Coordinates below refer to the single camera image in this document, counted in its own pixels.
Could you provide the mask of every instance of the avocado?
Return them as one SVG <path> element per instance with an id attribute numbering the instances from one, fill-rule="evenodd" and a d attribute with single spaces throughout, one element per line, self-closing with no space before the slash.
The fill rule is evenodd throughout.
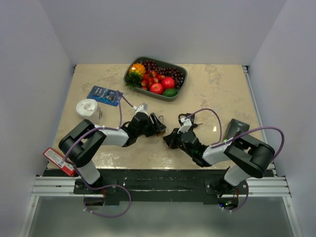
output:
<path id="1" fill-rule="evenodd" d="M 165 90 L 162 95 L 166 97 L 173 97 L 176 94 L 178 94 L 178 91 L 175 88 L 172 88 L 172 89 Z"/>

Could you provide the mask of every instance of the marble tabletop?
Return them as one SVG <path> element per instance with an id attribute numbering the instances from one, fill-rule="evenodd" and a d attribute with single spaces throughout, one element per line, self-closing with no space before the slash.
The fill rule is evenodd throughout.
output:
<path id="1" fill-rule="evenodd" d="M 259 126 L 253 107 L 247 82 L 241 65 L 205 65 L 180 64 L 188 71 L 187 82 L 172 102 L 161 101 L 134 91 L 124 86 L 123 76 L 128 64 L 78 64 L 70 86 L 66 104 L 60 119 L 53 148 L 79 122 L 76 104 L 85 99 L 94 85 L 119 90 L 133 105 L 148 104 L 148 112 L 156 116 L 163 115 L 167 126 L 165 135 L 173 128 L 179 127 L 178 115 L 192 113 L 201 108 L 215 110 L 222 122 L 223 133 L 232 118 L 250 124 L 250 128 Z M 99 125 L 117 127 L 119 125 L 119 108 L 99 103 L 103 120 Z M 123 122 L 130 121 L 135 113 L 122 100 Z M 219 139 L 219 125 L 215 115 L 210 111 L 196 114 L 196 123 L 203 125 L 195 128 L 195 133 L 203 144 L 211 144 Z M 260 132 L 253 136 L 262 139 Z M 101 146 L 93 162 L 97 168 L 118 169 L 200 169 L 183 151 L 170 150 L 161 136 L 146 138 L 141 136 L 130 147 Z M 211 169 L 226 169 L 232 161 L 218 163 Z M 49 163 L 47 168 L 58 168 Z"/>

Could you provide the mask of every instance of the white paper roll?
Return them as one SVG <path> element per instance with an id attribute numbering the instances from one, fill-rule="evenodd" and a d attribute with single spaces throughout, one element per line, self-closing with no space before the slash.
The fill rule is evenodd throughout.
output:
<path id="1" fill-rule="evenodd" d="M 79 101 L 76 111 L 82 118 L 88 119 L 92 123 L 98 124 L 102 121 L 102 111 L 96 100 L 84 99 Z"/>

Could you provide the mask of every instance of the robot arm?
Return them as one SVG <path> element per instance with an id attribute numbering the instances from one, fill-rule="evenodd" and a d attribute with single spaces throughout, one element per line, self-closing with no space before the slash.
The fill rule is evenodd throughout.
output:
<path id="1" fill-rule="evenodd" d="M 206 146 L 190 129 L 192 126 L 190 119 L 182 118 L 179 122 L 181 127 L 173 129 L 170 135 L 163 138 L 169 148 L 180 148 L 201 167 L 212 166 L 226 160 L 235 163 L 226 171 L 224 177 L 212 184 L 212 187 L 221 194 L 234 189 L 247 178 L 262 178 L 275 154 L 271 146 L 250 135 L 234 141 L 231 139 L 222 146 Z"/>
<path id="2" fill-rule="evenodd" d="M 70 152 L 69 159 L 76 166 L 80 174 L 90 185 L 100 178 L 92 158 L 102 145 L 115 145 L 128 147 L 134 144 L 139 136 L 161 135 L 165 133 L 166 126 L 162 124 L 154 113 L 147 114 L 147 105 L 135 107 L 135 115 L 130 122 L 126 122 L 120 128 L 113 130 L 96 130 L 86 137 L 86 141 L 80 141 Z M 59 149 L 66 154 L 69 148 L 82 135 L 95 127 L 100 127 L 85 119 L 70 131 L 58 144 Z"/>

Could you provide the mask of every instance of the red and white box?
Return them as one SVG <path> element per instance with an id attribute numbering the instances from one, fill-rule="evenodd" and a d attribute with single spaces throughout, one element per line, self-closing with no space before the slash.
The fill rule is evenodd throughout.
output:
<path id="1" fill-rule="evenodd" d="M 51 162 L 57 165 L 62 171 L 64 171 L 69 176 L 74 176 L 76 174 L 74 167 L 71 164 L 64 162 L 63 160 L 64 156 L 61 155 L 55 149 L 49 147 L 43 153 L 43 155 L 46 156 Z"/>

